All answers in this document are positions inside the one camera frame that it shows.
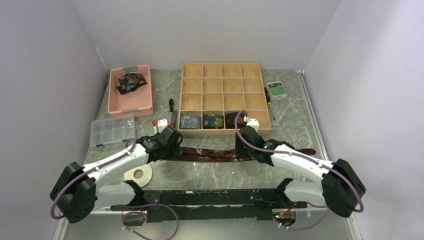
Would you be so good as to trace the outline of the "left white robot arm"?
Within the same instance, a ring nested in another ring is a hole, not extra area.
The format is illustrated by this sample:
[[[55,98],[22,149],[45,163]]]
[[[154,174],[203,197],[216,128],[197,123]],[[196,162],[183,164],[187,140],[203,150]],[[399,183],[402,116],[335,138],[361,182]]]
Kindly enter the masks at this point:
[[[129,138],[123,150],[97,162],[68,164],[50,193],[50,216],[77,223],[93,210],[105,207],[141,209],[144,191],[138,183],[133,180],[116,185],[108,183],[134,168],[175,157],[182,141],[182,134],[168,125],[153,136]]]

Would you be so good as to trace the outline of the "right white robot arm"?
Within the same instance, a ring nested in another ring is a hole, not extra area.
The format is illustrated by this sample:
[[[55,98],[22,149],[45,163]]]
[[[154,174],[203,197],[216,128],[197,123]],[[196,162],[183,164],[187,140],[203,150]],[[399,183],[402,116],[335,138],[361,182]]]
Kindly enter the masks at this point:
[[[236,153],[271,167],[290,170],[310,180],[300,182],[285,179],[275,194],[276,203],[282,208],[289,207],[293,202],[305,202],[327,207],[343,218],[365,209],[362,197],[366,188],[344,159],[318,159],[282,141],[264,140],[251,126],[236,131]]]

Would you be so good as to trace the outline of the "dark red floral tie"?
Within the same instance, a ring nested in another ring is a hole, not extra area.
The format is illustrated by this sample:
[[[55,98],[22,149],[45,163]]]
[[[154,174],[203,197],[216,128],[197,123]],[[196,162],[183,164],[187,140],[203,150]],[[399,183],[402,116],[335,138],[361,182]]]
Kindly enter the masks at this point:
[[[278,141],[274,139],[266,140],[262,145],[270,147],[271,144],[283,144],[292,150],[296,150],[300,153],[313,156],[316,154],[316,150],[313,148],[299,148],[296,149],[286,141]],[[236,155],[235,149],[217,150],[217,149],[206,149],[206,148],[194,148],[194,147],[181,147],[180,154],[169,158],[171,161],[183,161],[183,162],[211,162],[211,163],[226,163],[226,162],[246,162],[254,161],[247,156]]]

